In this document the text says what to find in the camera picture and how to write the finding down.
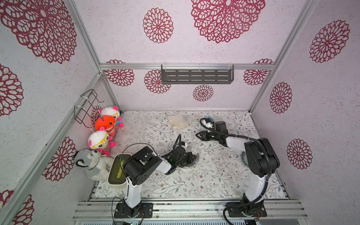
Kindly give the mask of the blue floral ceramic plate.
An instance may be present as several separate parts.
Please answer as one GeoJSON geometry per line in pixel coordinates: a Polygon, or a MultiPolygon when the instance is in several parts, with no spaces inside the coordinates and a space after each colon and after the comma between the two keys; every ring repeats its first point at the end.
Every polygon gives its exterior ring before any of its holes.
{"type": "Polygon", "coordinates": [[[241,153],[241,159],[242,159],[243,164],[248,167],[248,160],[247,160],[246,152],[241,153]]]}

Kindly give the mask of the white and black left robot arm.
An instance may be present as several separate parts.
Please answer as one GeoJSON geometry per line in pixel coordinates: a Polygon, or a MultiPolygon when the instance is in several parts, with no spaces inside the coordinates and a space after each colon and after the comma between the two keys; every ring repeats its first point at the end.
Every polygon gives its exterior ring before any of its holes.
{"type": "Polygon", "coordinates": [[[176,144],[169,153],[160,156],[151,147],[144,147],[131,156],[122,166],[127,178],[126,206],[135,209],[141,203],[142,184],[154,173],[171,175],[178,167],[195,163],[198,156],[186,150],[186,144],[176,144]]]}

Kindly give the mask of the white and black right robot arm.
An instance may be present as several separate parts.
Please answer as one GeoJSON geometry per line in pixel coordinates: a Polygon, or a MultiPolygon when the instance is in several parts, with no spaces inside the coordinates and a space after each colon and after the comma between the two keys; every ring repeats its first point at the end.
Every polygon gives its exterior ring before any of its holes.
{"type": "Polygon", "coordinates": [[[201,118],[203,131],[196,134],[201,141],[217,141],[224,147],[241,152],[252,172],[250,184],[245,192],[246,203],[260,202],[266,192],[270,177],[280,166],[280,161],[267,138],[252,138],[230,134],[224,121],[214,122],[201,118]]]}

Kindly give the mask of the cream rectangular tray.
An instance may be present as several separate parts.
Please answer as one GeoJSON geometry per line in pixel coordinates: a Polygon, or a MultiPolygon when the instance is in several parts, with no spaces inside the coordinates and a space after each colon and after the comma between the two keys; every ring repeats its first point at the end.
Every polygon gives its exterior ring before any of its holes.
{"type": "Polygon", "coordinates": [[[118,154],[114,157],[112,166],[107,178],[107,182],[112,188],[122,188],[126,186],[127,179],[122,171],[124,163],[131,157],[129,153],[118,154]]]}

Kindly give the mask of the red monster plush toy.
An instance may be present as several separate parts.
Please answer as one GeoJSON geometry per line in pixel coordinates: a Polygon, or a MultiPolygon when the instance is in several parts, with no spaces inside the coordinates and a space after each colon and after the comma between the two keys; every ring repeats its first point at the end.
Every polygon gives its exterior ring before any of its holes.
{"type": "Polygon", "coordinates": [[[96,120],[94,127],[97,131],[100,131],[100,129],[103,128],[109,136],[113,137],[116,133],[116,119],[109,115],[100,116],[96,120]]]}

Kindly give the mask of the white plush with blue dots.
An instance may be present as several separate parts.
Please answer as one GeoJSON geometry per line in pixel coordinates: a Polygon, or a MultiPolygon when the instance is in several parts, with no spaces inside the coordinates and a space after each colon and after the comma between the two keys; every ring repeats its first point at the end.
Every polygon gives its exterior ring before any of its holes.
{"type": "Polygon", "coordinates": [[[115,119],[115,127],[123,128],[124,123],[122,122],[121,112],[117,106],[113,107],[106,107],[100,110],[100,115],[104,116],[111,116],[115,119]]]}

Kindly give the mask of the white plush with striped shirt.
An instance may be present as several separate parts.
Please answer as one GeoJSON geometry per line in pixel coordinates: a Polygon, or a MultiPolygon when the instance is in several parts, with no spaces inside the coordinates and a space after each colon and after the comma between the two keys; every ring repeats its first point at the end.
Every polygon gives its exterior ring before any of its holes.
{"type": "Polygon", "coordinates": [[[110,156],[111,148],[116,146],[112,141],[113,137],[104,130],[93,132],[88,138],[88,147],[92,150],[98,150],[102,155],[110,156]]]}

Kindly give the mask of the grey plush koala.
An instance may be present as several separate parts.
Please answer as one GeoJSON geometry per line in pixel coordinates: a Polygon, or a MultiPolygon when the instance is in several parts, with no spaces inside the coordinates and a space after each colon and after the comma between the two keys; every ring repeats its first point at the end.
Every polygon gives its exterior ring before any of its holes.
{"type": "Polygon", "coordinates": [[[102,155],[98,150],[80,150],[75,154],[75,165],[84,170],[88,178],[93,181],[107,180],[113,158],[102,155]]]}

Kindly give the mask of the grey slotted wall shelf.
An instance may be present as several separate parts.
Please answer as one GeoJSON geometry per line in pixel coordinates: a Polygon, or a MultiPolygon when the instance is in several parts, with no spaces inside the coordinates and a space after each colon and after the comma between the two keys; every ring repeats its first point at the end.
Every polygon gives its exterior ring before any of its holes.
{"type": "Polygon", "coordinates": [[[163,84],[231,84],[234,81],[233,65],[225,66],[161,66],[163,84]]]}

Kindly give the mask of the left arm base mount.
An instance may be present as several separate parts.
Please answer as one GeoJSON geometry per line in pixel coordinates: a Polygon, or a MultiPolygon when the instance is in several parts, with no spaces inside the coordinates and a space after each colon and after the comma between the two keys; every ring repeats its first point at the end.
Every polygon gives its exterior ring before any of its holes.
{"type": "Polygon", "coordinates": [[[124,201],[116,205],[114,218],[152,218],[153,203],[140,202],[134,208],[130,208],[124,201]]]}

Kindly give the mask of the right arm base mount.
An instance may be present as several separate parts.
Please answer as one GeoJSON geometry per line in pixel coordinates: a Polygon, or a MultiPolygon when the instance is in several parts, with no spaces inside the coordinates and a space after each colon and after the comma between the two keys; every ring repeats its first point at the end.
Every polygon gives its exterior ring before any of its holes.
{"type": "Polygon", "coordinates": [[[255,217],[262,218],[266,217],[268,214],[264,206],[264,200],[257,203],[249,204],[243,206],[244,201],[241,202],[228,202],[226,204],[226,212],[231,218],[235,217],[255,217]]]}

